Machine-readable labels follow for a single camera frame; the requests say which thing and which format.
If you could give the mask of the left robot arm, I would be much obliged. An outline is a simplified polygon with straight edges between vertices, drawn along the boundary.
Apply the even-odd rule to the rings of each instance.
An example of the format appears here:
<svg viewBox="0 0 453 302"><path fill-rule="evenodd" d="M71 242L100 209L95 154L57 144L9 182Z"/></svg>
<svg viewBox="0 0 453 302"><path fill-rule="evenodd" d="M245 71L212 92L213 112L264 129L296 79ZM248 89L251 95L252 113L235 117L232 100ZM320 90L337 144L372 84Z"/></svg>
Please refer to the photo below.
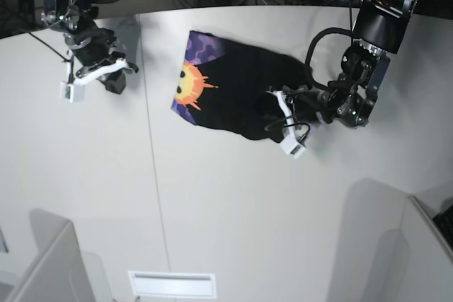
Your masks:
<svg viewBox="0 0 453 302"><path fill-rule="evenodd" d="M364 127L378 100L378 91L389 68L390 54L397 54L418 0L362 0L352 27L327 28L310 42L304 72L306 84L297 90L283 88L283 105L289 111L265 130L310 129L338 120L346 127ZM327 35L351 39L343 53L338 78L326 84L313 77L311 59L317 43Z"/></svg>

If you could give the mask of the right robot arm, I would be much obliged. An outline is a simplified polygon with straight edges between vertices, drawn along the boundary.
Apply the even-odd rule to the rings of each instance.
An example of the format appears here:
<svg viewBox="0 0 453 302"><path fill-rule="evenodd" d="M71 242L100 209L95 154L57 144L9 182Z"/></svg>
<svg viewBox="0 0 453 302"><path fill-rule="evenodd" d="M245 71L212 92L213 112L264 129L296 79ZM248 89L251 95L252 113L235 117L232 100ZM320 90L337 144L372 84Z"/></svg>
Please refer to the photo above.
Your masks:
<svg viewBox="0 0 453 302"><path fill-rule="evenodd" d="M137 73L137 65L116 50L117 36L95 23L99 4L119 0L43 0L42 23L63 34L67 46L67 80L61 84L61 96L70 102L83 94L84 86L98 81L108 92L120 95L126 74Z"/></svg>

